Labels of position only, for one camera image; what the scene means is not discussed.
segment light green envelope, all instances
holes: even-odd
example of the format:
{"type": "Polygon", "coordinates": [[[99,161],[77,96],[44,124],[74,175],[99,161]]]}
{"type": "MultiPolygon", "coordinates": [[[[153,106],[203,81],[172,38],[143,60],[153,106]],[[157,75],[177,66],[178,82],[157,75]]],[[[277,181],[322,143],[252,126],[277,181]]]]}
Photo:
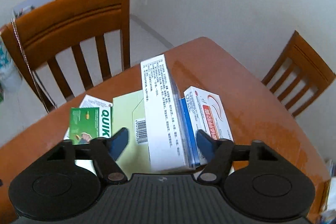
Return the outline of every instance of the light green envelope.
{"type": "Polygon", "coordinates": [[[133,173],[151,173],[142,90],[113,98],[112,133],[129,130],[129,142],[117,164],[130,179],[133,173]]]}

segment chair slat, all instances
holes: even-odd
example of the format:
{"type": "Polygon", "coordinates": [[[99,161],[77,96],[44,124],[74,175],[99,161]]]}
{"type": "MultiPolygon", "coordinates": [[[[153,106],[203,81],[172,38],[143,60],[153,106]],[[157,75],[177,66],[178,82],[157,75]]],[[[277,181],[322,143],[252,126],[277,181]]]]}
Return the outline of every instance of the chair slat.
{"type": "Polygon", "coordinates": [[[96,40],[101,76],[103,78],[103,81],[105,81],[111,78],[111,70],[109,65],[109,59],[107,57],[104,35],[95,37],[95,40],[96,40]]]}
{"type": "Polygon", "coordinates": [[[81,76],[84,88],[85,90],[88,90],[93,87],[93,83],[91,80],[91,76],[89,74],[89,70],[87,69],[87,66],[85,63],[85,59],[84,59],[81,46],[78,44],[78,45],[72,46],[71,48],[72,48],[73,56],[75,58],[75,62],[76,62],[76,65],[79,71],[79,75],[81,76]]]}
{"type": "Polygon", "coordinates": [[[293,88],[296,87],[296,85],[302,80],[304,76],[303,71],[301,71],[298,76],[293,80],[293,82],[290,83],[290,85],[278,96],[278,100],[281,102],[283,99],[285,99],[290,92],[293,90],[293,88]]]}
{"type": "Polygon", "coordinates": [[[285,108],[290,109],[310,88],[310,84],[305,85],[286,105],[285,108]]]}
{"type": "Polygon", "coordinates": [[[57,63],[56,58],[53,57],[48,60],[48,65],[66,101],[74,98],[74,94],[72,93],[70,86],[68,85],[68,82],[66,81],[64,74],[57,63]]]}
{"type": "Polygon", "coordinates": [[[283,82],[287,79],[290,73],[294,70],[295,64],[291,63],[289,67],[285,70],[285,72],[281,75],[278,81],[271,87],[270,91],[272,93],[276,92],[277,89],[283,84],[283,82]]]}
{"type": "Polygon", "coordinates": [[[292,115],[293,117],[296,117],[299,115],[302,111],[304,111],[318,96],[320,96],[322,92],[317,91],[312,97],[310,97],[305,103],[303,103],[302,106],[300,106],[297,110],[295,110],[292,115]]]}

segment cardboard box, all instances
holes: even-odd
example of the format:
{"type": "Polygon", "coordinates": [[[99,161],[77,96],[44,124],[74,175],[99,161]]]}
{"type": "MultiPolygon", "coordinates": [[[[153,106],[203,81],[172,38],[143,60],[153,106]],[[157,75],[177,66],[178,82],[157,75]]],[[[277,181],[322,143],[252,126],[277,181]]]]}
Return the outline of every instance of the cardboard box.
{"type": "Polygon", "coordinates": [[[194,169],[179,92],[165,56],[142,61],[140,67],[152,171],[194,169]]]}
{"type": "Polygon", "coordinates": [[[97,137],[112,135],[112,107],[72,108],[69,139],[73,144],[85,144],[97,137]]]}
{"type": "MultiPolygon", "coordinates": [[[[79,108],[92,108],[92,107],[93,108],[100,108],[100,107],[110,108],[112,107],[112,103],[86,94],[83,101],[79,105],[79,108]]],[[[71,137],[71,139],[73,140],[73,144],[87,143],[87,140],[85,140],[86,138],[87,140],[89,140],[90,138],[92,138],[92,136],[83,135],[83,138],[82,138],[82,134],[79,135],[79,134],[73,133],[71,137]]],[[[70,128],[68,128],[67,132],[64,135],[64,140],[67,140],[67,139],[70,139],[70,128]]],[[[92,160],[75,160],[75,164],[77,166],[83,167],[91,171],[92,173],[96,175],[96,171],[93,166],[92,160]]]]}
{"type": "MultiPolygon", "coordinates": [[[[194,137],[196,137],[197,130],[202,129],[214,140],[230,139],[233,141],[221,99],[217,94],[191,86],[184,92],[184,97],[194,137]]],[[[200,165],[206,164],[206,159],[198,148],[197,150],[200,165]]]]}

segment wooden chair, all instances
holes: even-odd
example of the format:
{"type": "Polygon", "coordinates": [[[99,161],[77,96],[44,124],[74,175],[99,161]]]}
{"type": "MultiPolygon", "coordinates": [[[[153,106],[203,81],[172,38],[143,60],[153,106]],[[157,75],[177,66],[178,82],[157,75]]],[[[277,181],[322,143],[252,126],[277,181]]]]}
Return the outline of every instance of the wooden chair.
{"type": "Polygon", "coordinates": [[[314,49],[300,36],[300,34],[295,31],[273,67],[262,80],[264,85],[267,85],[270,82],[287,58],[289,58],[292,63],[270,88],[270,91],[274,93],[284,83],[290,73],[297,67],[300,69],[300,72],[293,82],[291,82],[290,85],[278,96],[278,99],[280,101],[284,100],[303,78],[307,78],[308,81],[306,85],[285,105],[285,108],[287,110],[290,109],[310,88],[317,88],[314,95],[292,113],[292,115],[296,117],[314,100],[316,100],[316,98],[332,83],[335,79],[335,73],[328,67],[314,49]]]}
{"type": "MultiPolygon", "coordinates": [[[[106,80],[111,72],[104,33],[119,29],[122,70],[130,67],[129,0],[56,0],[18,18],[16,25],[31,69],[47,62],[67,101],[74,95],[56,61],[57,53],[72,48],[84,88],[88,90],[93,84],[79,43],[95,37],[102,78],[106,80]]],[[[19,71],[38,95],[12,25],[5,25],[0,33],[19,71]]],[[[48,109],[52,108],[46,95],[42,95],[48,109]]]]}

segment black plastic mount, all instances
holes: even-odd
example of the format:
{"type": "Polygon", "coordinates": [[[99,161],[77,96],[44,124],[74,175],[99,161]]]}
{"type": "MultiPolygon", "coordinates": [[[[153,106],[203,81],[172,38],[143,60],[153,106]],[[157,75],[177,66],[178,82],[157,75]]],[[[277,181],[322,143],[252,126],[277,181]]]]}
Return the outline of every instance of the black plastic mount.
{"type": "Polygon", "coordinates": [[[313,183],[265,143],[254,140],[251,145],[235,145],[231,140],[213,140],[202,130],[197,138],[199,148],[210,158],[197,181],[219,186],[237,211],[275,222],[307,215],[315,197],[313,183]],[[247,167],[229,175],[234,161],[247,160],[247,167]]]}
{"type": "Polygon", "coordinates": [[[127,182],[115,162],[127,143],[126,128],[112,138],[96,138],[89,144],[72,145],[71,140],[59,143],[11,182],[8,194],[17,214],[58,220],[87,209],[105,187],[127,182]],[[77,166],[75,160],[92,160],[96,175],[77,166]]]}

